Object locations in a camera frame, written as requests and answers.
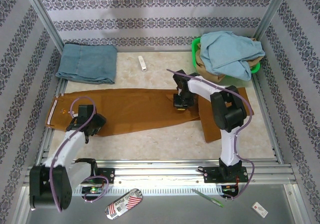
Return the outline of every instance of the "wire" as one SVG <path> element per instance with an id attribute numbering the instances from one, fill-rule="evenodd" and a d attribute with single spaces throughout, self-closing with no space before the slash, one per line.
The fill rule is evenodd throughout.
<path id="1" fill-rule="evenodd" d="M 71 104 L 71 106 L 70 106 L 70 114 L 71 114 L 72 118 L 74 117 L 73 114 L 72 114 L 72 108 L 73 108 L 74 104 L 75 104 L 78 100 L 80 100 L 80 99 L 85 99 L 85 98 L 86 98 L 86 99 L 89 99 L 89 100 L 91 101 L 91 103 L 93 104 L 93 108 L 94 108 L 94 109 L 93 109 L 93 112 L 92 112 L 91 116 L 89 117 L 89 119 L 88 119 L 84 124 L 82 124 L 78 129 L 76 129 L 73 133 L 71 133 L 71 135 L 70 135 L 68 138 L 66 138 L 66 139 L 64 140 L 64 142 L 60 145 L 60 147 L 58 148 L 57 152 L 55 153 L 55 155 L 54 155 L 54 157 L 53 157 L 53 160 L 52 160 L 52 162 L 51 162 L 51 165 L 50 165 L 50 170 L 49 170 L 50 188 L 51 188 L 51 192 L 52 192 L 52 196 L 53 196 L 53 200 L 54 200 L 55 206 L 56 206 L 56 208 L 57 208 L 57 210 L 58 210 L 59 213 L 62 212 L 62 209 L 61 209 L 61 207 L 60 207 L 59 200 L 58 200 L 57 193 L 56 193 L 56 189 L 55 189 L 55 185 L 54 185 L 54 177 L 53 177 L 54 165 L 55 165 L 55 163 L 56 163 L 56 161 L 57 161 L 57 159 L 58 159 L 58 156 L 59 156 L 61 150 L 64 148 L 64 146 L 67 144 L 67 142 L 70 141 L 70 139 L 71 139 L 77 132 L 79 132 L 83 127 L 85 127 L 85 126 L 91 121 L 91 119 L 93 118 L 94 114 L 96 113 L 96 109 L 95 109 L 95 108 L 96 108 L 96 104 L 95 104 L 95 102 L 94 102 L 91 98 L 89 98 L 89 97 L 87 97 L 87 96 L 82 96 L 82 97 L 76 98 L 76 99 L 72 102 L 72 104 Z M 103 179 L 105 179 L 105 180 L 107 181 L 107 187 L 106 187 L 105 191 L 104 191 L 103 193 L 101 193 L 101 195 L 98 196 L 96 199 L 92 200 L 92 202 L 94 202 L 94 201 L 96 201 L 96 200 L 99 200 L 99 199 L 107 192 L 108 186 L 109 186 L 109 180 L 108 180 L 106 177 L 104 177 L 104 176 L 88 177 L 88 178 L 86 178 L 85 180 L 87 181 L 87 180 L 91 180 L 91 179 L 94 179 L 94 178 L 103 178 Z"/>
<path id="2" fill-rule="evenodd" d="M 233 94 L 234 96 L 236 96 L 236 97 L 238 97 L 239 99 L 241 99 L 241 100 L 246 104 L 246 106 L 248 107 L 248 110 L 249 110 L 249 119 L 248 119 L 248 121 L 247 121 L 245 124 L 243 124 L 243 125 L 235 132 L 235 134 L 234 134 L 234 140 L 233 140 L 233 151 L 234 151 L 235 155 L 236 155 L 240 160 L 242 160 L 242 161 L 244 161 L 244 162 L 249 162 L 249 163 L 252 165 L 252 172 L 251 172 L 250 177 L 249 177 L 247 183 L 245 184 L 244 188 L 238 193 L 238 195 L 236 195 L 235 197 L 231 197 L 231 199 L 236 199 L 236 198 L 240 197 L 240 195 L 247 189 L 247 187 L 248 187 L 248 185 L 249 185 L 249 183 L 250 183 L 250 181 L 251 181 L 251 179 L 252 179 L 252 177 L 253 177 L 253 175 L 254 175 L 254 173 L 255 173 L 255 164 L 253 163 L 253 161 L 251 161 L 251 160 L 249 160 L 249 159 L 245 159 L 245 158 L 240 157 L 239 154 L 238 154 L 238 152 L 237 152 L 237 138 L 238 138 L 238 134 L 239 134 L 239 132 L 240 132 L 241 130 L 243 130 L 246 126 L 248 126 L 249 123 L 250 123 L 251 120 L 252 120 L 252 113 L 253 113 L 253 111 L 252 111 L 252 108 L 251 108 L 249 102 L 246 101 L 246 99 L 243 98 L 240 94 L 238 94 L 238 93 L 236 93 L 236 92 L 233 92 L 233 91 L 231 91 L 231 90 L 228 90 L 228 89 L 219 87 L 219 86 L 217 86 L 217 85 L 214 85 L 213 83 L 211 83 L 211 82 L 209 82 L 209 81 L 206 81 L 206 80 L 204 80 L 204 79 L 197 78 L 197 77 L 193 77 L 193 76 L 190 76 L 190 75 L 187 75 L 187 74 L 183 74 L 183 73 L 179 73 L 179 72 L 174 72 L 174 71 L 172 71 L 172 70 L 170 70 L 170 69 L 167 69 L 167 71 L 169 71 L 169 72 L 171 72 L 171 73 L 173 73 L 173 74 L 176 74 L 176 75 L 180 75 L 180 76 L 183 76 L 183 77 L 187 77 L 187 78 L 191 78 L 191 79 L 194 79 L 194 80 L 203 82 L 203 83 L 205 83 L 205 84 L 207 84 L 207 85 L 209 85 L 209 86 L 211 86 L 211 87 L 213 87 L 213 88 L 216 88 L 216 89 L 218 89 L 218 90 L 231 93 L 231 94 Z"/>

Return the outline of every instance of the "blue cloth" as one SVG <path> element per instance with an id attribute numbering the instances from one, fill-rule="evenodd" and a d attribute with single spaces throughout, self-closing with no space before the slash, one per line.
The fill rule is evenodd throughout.
<path id="1" fill-rule="evenodd" d="M 261 42 L 253 42 L 230 31 L 204 34 L 200 42 L 200 58 L 205 69 L 214 75 L 225 74 L 248 81 L 251 71 L 246 60 L 265 55 Z"/>
<path id="2" fill-rule="evenodd" d="M 112 45 L 85 46 L 66 44 L 60 67 L 55 74 L 74 82 L 114 84 L 117 50 Z"/>

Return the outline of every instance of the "brown trousers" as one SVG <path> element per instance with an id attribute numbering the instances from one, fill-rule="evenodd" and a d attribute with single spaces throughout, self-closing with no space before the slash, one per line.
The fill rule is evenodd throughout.
<path id="1" fill-rule="evenodd" d="M 238 89 L 240 95 L 248 100 L 246 90 Z M 95 101 L 96 110 L 107 123 L 99 131 L 100 136 L 111 136 L 148 129 L 173 126 L 188 121 L 199 120 L 207 142 L 221 138 L 220 130 L 215 125 L 211 104 L 199 98 L 199 104 L 186 111 L 178 111 L 173 105 L 176 90 L 162 89 L 105 89 L 66 93 L 53 99 L 46 118 L 46 125 L 58 130 L 66 130 L 72 120 L 69 113 L 72 102 L 80 96 L 88 96 Z M 81 99 L 73 106 L 91 104 L 88 99 Z"/>

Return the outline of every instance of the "green basket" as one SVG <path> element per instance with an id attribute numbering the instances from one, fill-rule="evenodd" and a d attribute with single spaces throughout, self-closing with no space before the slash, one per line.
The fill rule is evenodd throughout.
<path id="1" fill-rule="evenodd" d="M 198 43 L 200 43 L 200 39 L 201 39 L 201 37 L 199 37 L 199 38 L 196 38 L 194 41 L 192 41 L 192 43 L 191 43 L 191 51 L 192 51 L 192 62 L 194 63 L 193 65 L 194 65 L 194 67 L 196 67 L 197 66 L 197 62 L 196 62 L 196 52 L 197 52 L 197 50 L 199 49 L 199 47 L 198 47 Z M 256 66 L 254 66 L 254 67 L 252 67 L 252 69 L 251 69 L 251 73 L 257 73 L 258 71 L 259 71 L 259 69 L 260 69 L 260 62 L 258 62 L 257 64 L 256 64 Z"/>

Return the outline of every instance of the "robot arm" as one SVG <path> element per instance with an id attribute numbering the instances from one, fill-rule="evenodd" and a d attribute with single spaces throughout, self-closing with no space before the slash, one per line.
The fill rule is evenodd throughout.
<path id="1" fill-rule="evenodd" d="M 60 146 L 89 119 L 93 111 L 92 105 L 79 106 L 78 116 L 74 117 L 67 127 Z M 52 175 L 62 210 L 69 206 L 73 190 L 87 177 L 97 175 L 98 167 L 95 159 L 78 159 L 71 168 L 70 166 L 77 152 L 89 142 L 89 136 L 96 134 L 105 123 L 106 119 L 102 115 L 94 114 L 90 122 L 70 138 L 57 157 Z M 30 170 L 29 202 L 32 210 L 55 207 L 50 188 L 49 170 L 59 147 L 41 166 L 34 166 Z"/>
<path id="2" fill-rule="evenodd" d="M 204 79 L 197 73 L 193 73 L 191 76 Z M 234 149 L 235 133 L 244 124 L 244 119 L 247 116 L 243 102 L 238 97 L 204 82 L 177 74 L 173 75 L 173 78 L 178 86 L 178 94 L 173 96 L 174 106 L 178 110 L 186 110 L 193 106 L 195 94 L 211 102 L 214 121 L 221 131 L 222 152 L 219 159 L 219 172 L 225 182 L 234 180 L 243 170 L 242 162 Z M 225 89 L 238 93 L 234 86 Z M 231 103 L 231 106 L 226 107 L 226 103 Z"/>

